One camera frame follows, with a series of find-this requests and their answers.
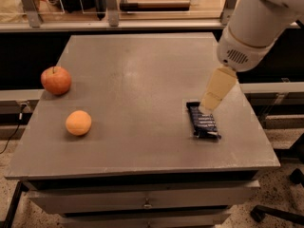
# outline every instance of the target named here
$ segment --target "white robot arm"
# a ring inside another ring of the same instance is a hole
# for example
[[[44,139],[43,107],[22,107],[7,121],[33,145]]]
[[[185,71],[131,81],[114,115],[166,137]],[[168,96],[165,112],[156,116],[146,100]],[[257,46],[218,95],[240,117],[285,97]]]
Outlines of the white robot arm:
[[[239,0],[218,44],[220,62],[239,72],[254,68],[303,16],[304,0]]]

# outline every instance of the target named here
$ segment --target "gray table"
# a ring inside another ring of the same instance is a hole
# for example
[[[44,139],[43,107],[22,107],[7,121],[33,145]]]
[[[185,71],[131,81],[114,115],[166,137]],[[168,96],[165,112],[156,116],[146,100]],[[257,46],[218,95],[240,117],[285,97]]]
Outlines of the gray table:
[[[214,112],[222,139],[193,136],[185,104],[200,100],[219,66],[216,48],[211,33],[72,36],[60,59],[72,76],[71,90],[43,94],[6,177],[31,182],[278,167],[239,85]],[[92,117],[83,137],[65,129],[77,109]]]

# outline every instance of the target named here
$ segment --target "table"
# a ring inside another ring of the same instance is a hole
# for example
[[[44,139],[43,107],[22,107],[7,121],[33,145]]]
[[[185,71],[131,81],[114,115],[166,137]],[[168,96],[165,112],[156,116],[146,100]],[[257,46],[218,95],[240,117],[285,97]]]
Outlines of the table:
[[[219,66],[216,49],[211,33],[72,36],[59,63],[72,87],[44,92],[7,179],[66,227],[224,222],[279,162],[239,85],[214,112],[222,139],[193,136],[185,105]],[[78,109],[92,117],[83,137],[65,129]]]

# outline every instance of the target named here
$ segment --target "chair leg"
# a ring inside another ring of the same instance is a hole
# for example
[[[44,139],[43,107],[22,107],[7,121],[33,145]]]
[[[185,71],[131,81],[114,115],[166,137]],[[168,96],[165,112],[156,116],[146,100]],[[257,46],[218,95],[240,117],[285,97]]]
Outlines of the chair leg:
[[[273,216],[273,217],[278,217],[280,219],[285,219],[288,221],[291,221],[296,224],[301,224],[304,225],[304,217],[296,214],[292,214],[289,212],[265,207],[262,205],[257,205],[250,213],[251,217],[256,221],[256,222],[261,222],[265,218],[265,214]]]
[[[304,187],[304,175],[300,169],[296,168],[296,170],[289,176],[289,179],[294,184],[302,184]]]
[[[16,210],[19,204],[19,200],[21,197],[22,192],[27,192],[28,189],[27,187],[20,181],[18,181],[17,186],[15,188],[15,191],[13,193],[12,196],[12,200],[9,206],[9,210],[6,216],[6,219],[2,222],[0,222],[0,227],[1,228],[10,228],[12,223],[13,223],[13,219],[15,217],[16,214]]]

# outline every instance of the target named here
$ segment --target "red apple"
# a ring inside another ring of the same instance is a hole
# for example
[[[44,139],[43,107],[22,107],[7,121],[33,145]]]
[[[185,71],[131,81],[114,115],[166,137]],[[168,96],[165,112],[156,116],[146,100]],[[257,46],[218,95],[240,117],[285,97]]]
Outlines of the red apple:
[[[46,69],[41,74],[40,80],[45,90],[54,95],[65,94],[71,85],[71,77],[68,71],[60,66],[52,66]]]

